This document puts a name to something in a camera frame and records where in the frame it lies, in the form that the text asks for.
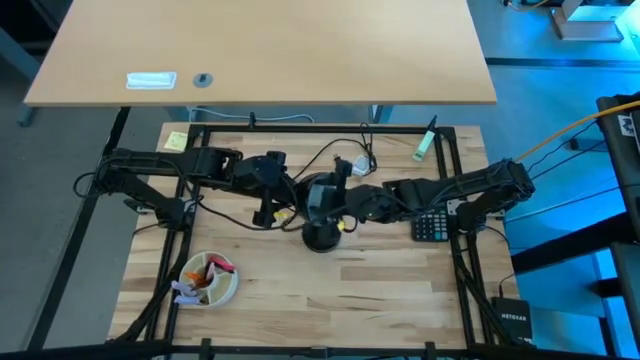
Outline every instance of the black metal frame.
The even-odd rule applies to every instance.
[[[104,148],[103,156],[108,155],[115,149],[119,141],[120,135],[124,128],[129,108],[122,108],[116,117],[114,127],[107,145]],[[210,136],[213,132],[308,132],[313,129],[314,132],[324,133],[360,133],[358,126],[332,126],[318,125],[308,126],[257,126],[254,122],[248,125],[199,125],[190,126],[187,146],[193,147],[198,137],[201,137],[201,145],[208,145]],[[374,134],[424,134],[425,127],[385,127],[371,126]],[[446,161],[444,155],[444,147],[442,139],[448,141],[451,149],[451,157],[455,174],[462,173],[462,164],[457,148],[455,130],[451,127],[439,128],[439,134],[435,138],[435,150],[438,168],[441,177],[446,177]],[[181,195],[184,191],[184,184],[179,182],[176,186],[176,195]],[[198,194],[199,187],[195,186],[193,191]],[[91,186],[89,194],[94,194],[96,189]],[[484,284],[482,282],[482,273],[480,268],[477,247],[475,243],[475,234],[467,235],[467,246],[469,247],[469,259],[471,262],[471,274],[464,265],[464,258],[460,252],[460,243],[457,237],[451,239],[452,259],[455,265],[456,284],[459,293],[460,311],[462,313],[462,323],[464,328],[464,336],[467,343],[467,349],[459,350],[439,350],[435,348],[432,342],[425,342],[423,349],[383,349],[383,348],[327,348],[327,347],[226,347],[211,346],[211,339],[202,339],[200,346],[175,346],[172,344],[176,319],[178,315],[178,305],[171,303],[168,313],[167,324],[164,329],[163,339],[155,340],[157,323],[160,309],[157,309],[152,315],[147,326],[145,341],[137,342],[132,339],[131,342],[115,341],[107,342],[101,345],[89,345],[70,348],[46,349],[42,350],[48,331],[55,317],[56,310],[60,304],[66,284],[68,282],[71,270],[77,258],[78,251],[82,244],[83,237],[89,226],[91,215],[97,203],[97,198],[91,197],[85,199],[81,206],[76,222],[71,231],[69,244],[63,255],[61,266],[56,273],[53,286],[50,289],[43,311],[41,312],[35,330],[31,336],[27,351],[1,354],[3,359],[138,359],[141,357],[150,357],[156,355],[166,355],[167,359],[173,353],[194,353],[200,354],[201,359],[213,359],[215,354],[271,354],[271,355],[303,355],[312,358],[328,358],[332,356],[413,356],[423,359],[436,359],[437,357],[475,357],[483,359],[501,359],[501,358],[527,358],[527,359],[550,359],[550,358],[573,358],[577,354],[565,352],[549,352],[544,350],[536,350],[527,346],[504,346],[493,345],[493,331],[496,332],[501,339],[504,339],[506,330],[495,315],[495,312],[486,300],[484,292]],[[186,230],[182,235],[182,244],[180,253],[176,263],[186,261],[189,246],[191,242],[192,229]],[[165,237],[165,245],[161,255],[161,261],[158,268],[158,281],[156,283],[156,292],[159,291],[159,285],[168,273],[171,252],[174,247],[176,233],[168,231]],[[471,292],[478,303],[482,314],[482,330],[486,344],[478,344],[474,338],[473,323],[471,320],[471,312],[467,291]],[[601,359],[604,357],[592,355],[579,355],[581,359]]]

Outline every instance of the sticky note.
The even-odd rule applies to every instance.
[[[164,144],[165,149],[175,150],[175,151],[184,151],[184,148],[187,146],[187,134],[172,131],[169,134],[169,138],[167,139],[167,143]]]

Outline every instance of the marker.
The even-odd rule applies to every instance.
[[[413,160],[422,161],[422,159],[424,158],[424,154],[426,154],[427,150],[429,150],[429,146],[431,146],[431,143],[433,142],[433,138],[436,136],[435,130],[436,130],[437,118],[438,118],[438,115],[434,115],[433,119],[431,119],[429,126],[427,126],[427,133],[424,134],[424,137],[422,138],[420,145],[418,145],[418,148],[413,153]]]

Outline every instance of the light wood desk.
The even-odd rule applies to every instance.
[[[125,88],[177,72],[173,90]],[[213,84],[193,85],[210,73]],[[465,0],[75,0],[31,106],[494,104]]]
[[[158,151],[167,151],[164,144],[172,131],[186,133],[188,126],[165,124]],[[457,127],[456,132],[463,170],[486,167],[479,127]],[[209,144],[238,149],[245,158],[284,151],[288,171],[295,174],[337,137],[360,140],[359,134],[218,132]],[[378,171],[364,179],[350,178],[347,187],[400,178],[437,179],[433,146],[424,161],[411,159],[421,138],[374,135]],[[336,143],[309,173],[331,171],[333,154],[354,160],[360,153],[355,144]],[[149,183],[167,196],[174,194],[174,179],[151,177]],[[249,224],[259,207],[258,200],[221,191],[202,194],[207,206]],[[142,216],[138,227],[154,222],[155,217]],[[496,221],[491,225],[503,230]],[[151,298],[164,235],[153,228],[133,239],[110,337],[124,332]],[[487,295],[495,296],[498,281],[513,273],[507,244],[490,231],[478,238]],[[433,341],[439,349],[465,347],[450,245],[412,241],[408,223],[360,224],[355,233],[343,234],[337,250],[317,254],[302,243],[300,232],[252,232],[198,209],[190,255],[205,250],[220,252],[238,266],[238,291],[219,309],[180,308],[175,344],[198,345],[201,338],[211,338],[219,346],[416,349]],[[505,282],[505,293],[518,297],[513,279]],[[473,300],[470,304],[476,338],[482,341],[477,306]],[[160,315],[159,335],[166,309]]]

